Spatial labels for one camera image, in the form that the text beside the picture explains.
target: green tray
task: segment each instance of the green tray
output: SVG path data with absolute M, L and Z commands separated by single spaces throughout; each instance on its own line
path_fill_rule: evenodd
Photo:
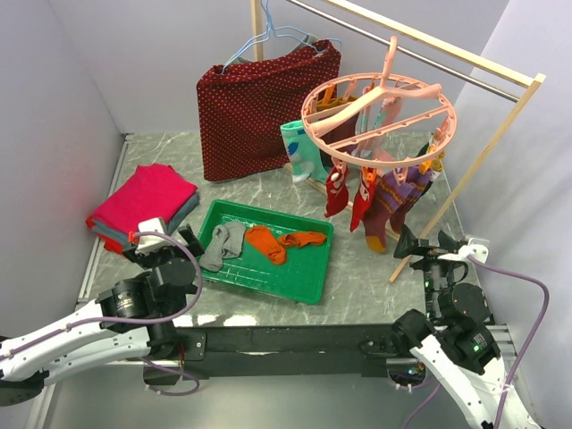
M 330 223 L 217 199 L 210 206 L 198 235 L 201 244 L 206 248 L 215 226 L 231 221 L 239 221 L 247 229 L 254 225 L 267 226 L 275 238 L 295 231 L 316 231 L 327 235 L 328 240 L 322 246 L 288 248 L 288 261 L 283 265 L 271 263 L 244 240 L 240 257 L 224 259 L 221 271 L 212 273 L 202 270 L 206 280 L 242 286 L 308 304 L 316 304 L 320 300 L 333 240 L 333 226 Z

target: marble surface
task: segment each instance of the marble surface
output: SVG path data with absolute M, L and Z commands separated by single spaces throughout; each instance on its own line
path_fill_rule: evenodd
M 427 133 L 393 133 L 388 138 L 387 148 L 394 155 L 414 156 L 427 138 Z M 135 134 L 128 137 L 126 144 L 128 147 L 117 187 L 123 185 L 139 164 L 171 165 L 185 179 L 198 185 L 200 204 L 184 222 L 189 223 L 196 234 L 211 202 L 218 198 L 324 219 L 325 196 L 306 183 L 293 185 L 290 174 L 284 169 L 225 183 L 205 181 L 197 133 Z M 424 228 L 449 193 L 445 174 L 442 174 L 408 215 L 407 225 L 415 234 Z M 353 233 L 349 232 L 349 220 L 349 211 L 343 211 L 330 219 L 334 226 L 334 242 L 324 293 L 319 304 L 308 305 L 240 287 L 206 283 L 197 305 L 188 315 L 177 319 L 177 324 L 231 326 L 391 323 L 410 308 L 423 310 L 425 303 L 420 272 L 413 272 L 407 267 L 396 282 L 388 281 L 399 263 L 391 255 L 396 242 L 388 238 L 388 254 L 375 254 L 366 246 L 363 226 Z M 431 240 L 436 240 L 440 229 L 453 237 L 461 237 L 462 230 L 454 206 L 447 211 L 438 228 L 433 230 Z M 95 270 L 90 298 L 113 287 L 119 280 L 140 272 L 136 265 L 103 249 Z M 476 282 L 472 268 L 468 280 Z

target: red polka dot bag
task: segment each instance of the red polka dot bag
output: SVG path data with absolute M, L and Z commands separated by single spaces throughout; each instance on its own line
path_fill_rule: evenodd
M 273 60 L 216 65 L 197 84 L 207 181 L 227 181 L 288 163 L 280 126 L 300 118 L 307 94 L 338 77 L 341 54 L 328 40 Z

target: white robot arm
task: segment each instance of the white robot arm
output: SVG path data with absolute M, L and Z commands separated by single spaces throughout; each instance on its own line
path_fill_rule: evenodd
M 151 220 L 141 232 L 164 234 L 164 224 Z M 123 254 L 150 271 L 117 282 L 73 314 L 30 334 L 0 342 L 0 406 L 38 395 L 66 376 L 115 360 L 165 358 L 177 344 L 173 315 L 191 307 L 186 296 L 198 265 L 188 253 L 203 249 L 187 225 L 179 230 L 187 246 L 176 247 L 156 236 L 142 237 Z
M 412 267 L 424 272 L 427 310 L 425 315 L 410 310 L 398 319 L 393 325 L 393 342 L 398 349 L 408 349 L 429 369 L 455 400 L 469 427 L 493 429 L 501 394 L 508 390 L 498 427 L 540 429 L 514 388 L 505 386 L 502 355 L 484 325 L 490 312 L 482 291 L 454 281 L 450 270 L 458 266 L 455 264 L 466 265 L 469 257 L 484 263 L 487 246 L 488 241 L 476 238 L 460 245 L 443 234 L 440 247 L 430 247 L 426 240 L 418 240 L 405 230 L 396 254 L 424 257 Z

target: gray sock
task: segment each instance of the gray sock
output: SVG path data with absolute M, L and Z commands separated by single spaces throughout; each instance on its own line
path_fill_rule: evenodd
M 223 244 L 223 258 L 239 257 L 247 228 L 240 222 L 227 222 L 224 226 L 229 232 L 229 238 Z
M 223 268 L 223 244 L 229 238 L 229 232 L 224 225 L 216 225 L 213 229 L 213 239 L 208 244 L 205 254 L 200 257 L 198 264 L 208 271 L 217 272 Z

